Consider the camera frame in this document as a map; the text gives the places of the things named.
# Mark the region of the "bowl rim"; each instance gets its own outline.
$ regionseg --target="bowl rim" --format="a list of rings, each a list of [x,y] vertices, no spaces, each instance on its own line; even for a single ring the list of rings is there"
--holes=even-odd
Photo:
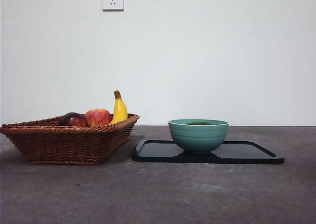
[[[180,124],[176,123],[174,121],[176,120],[212,120],[212,121],[217,121],[217,122],[222,122],[222,124],[210,124],[210,125],[199,125],[199,124]],[[223,125],[229,125],[228,122],[223,121],[223,120],[217,120],[217,119],[197,119],[197,118],[187,118],[187,119],[172,119],[168,121],[168,124],[175,124],[175,125],[183,125],[183,126],[203,126],[203,127],[212,127],[212,126],[223,126]]]

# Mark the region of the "woven basket rim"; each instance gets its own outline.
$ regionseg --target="woven basket rim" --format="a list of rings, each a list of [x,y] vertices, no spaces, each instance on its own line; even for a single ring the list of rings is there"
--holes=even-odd
[[[58,119],[61,117],[63,117],[63,115],[55,116],[52,118],[41,119],[41,120],[12,123],[12,124],[3,124],[2,127],[0,127],[0,132],[2,132],[3,129],[23,129],[23,130],[52,129],[52,130],[60,130],[60,131],[71,131],[71,130],[95,131],[95,130],[102,130],[102,129],[113,129],[114,127],[120,127],[122,124],[139,119],[139,115],[129,113],[128,118],[126,120],[118,121],[114,124],[107,124],[107,125],[103,125],[103,126],[77,127],[77,126],[59,126],[59,125],[56,125],[56,126],[21,125],[21,124],[25,124],[25,123],[38,123],[38,122],[42,122],[42,121],[46,121],[46,120],[54,120],[54,119]]]

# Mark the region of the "bowl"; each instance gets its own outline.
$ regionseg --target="bowl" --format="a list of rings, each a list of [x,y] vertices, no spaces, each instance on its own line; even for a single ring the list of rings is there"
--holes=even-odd
[[[175,119],[168,125],[177,146],[194,154],[206,154],[219,148],[229,126],[225,121],[213,119]]]

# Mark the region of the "gray concrete surface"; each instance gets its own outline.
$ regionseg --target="gray concrete surface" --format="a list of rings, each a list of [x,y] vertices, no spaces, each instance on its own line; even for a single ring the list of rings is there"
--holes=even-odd
[[[171,139],[167,126],[135,126],[96,166],[28,165],[2,137],[2,224],[313,224],[316,127],[230,127],[281,153],[278,165],[141,163],[141,139]]]

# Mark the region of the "dark red apple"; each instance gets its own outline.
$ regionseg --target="dark red apple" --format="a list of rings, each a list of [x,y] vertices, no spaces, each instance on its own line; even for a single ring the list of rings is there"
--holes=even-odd
[[[60,119],[59,125],[60,126],[87,127],[88,122],[82,114],[79,114],[76,112],[69,112]]]

